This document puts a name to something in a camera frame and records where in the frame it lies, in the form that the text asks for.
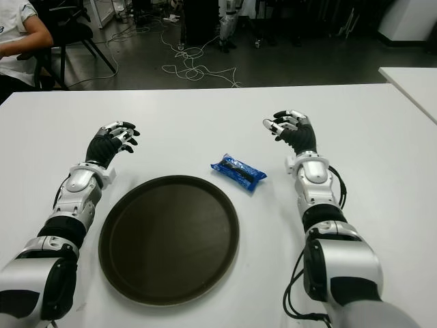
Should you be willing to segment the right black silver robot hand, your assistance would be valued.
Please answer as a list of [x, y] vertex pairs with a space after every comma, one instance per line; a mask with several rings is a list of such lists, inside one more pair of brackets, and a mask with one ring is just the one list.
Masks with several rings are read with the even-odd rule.
[[275, 141], [283, 141], [296, 155], [303, 152], [317, 152], [316, 136], [309, 118], [295, 110], [285, 110], [273, 115], [273, 119], [264, 119], [263, 125]]

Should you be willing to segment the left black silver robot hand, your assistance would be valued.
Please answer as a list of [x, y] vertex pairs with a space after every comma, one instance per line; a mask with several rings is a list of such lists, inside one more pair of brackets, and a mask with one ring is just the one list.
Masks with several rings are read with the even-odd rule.
[[130, 122], [115, 121], [102, 126], [90, 141], [85, 155], [86, 163], [107, 168], [119, 152], [133, 153], [140, 132]]

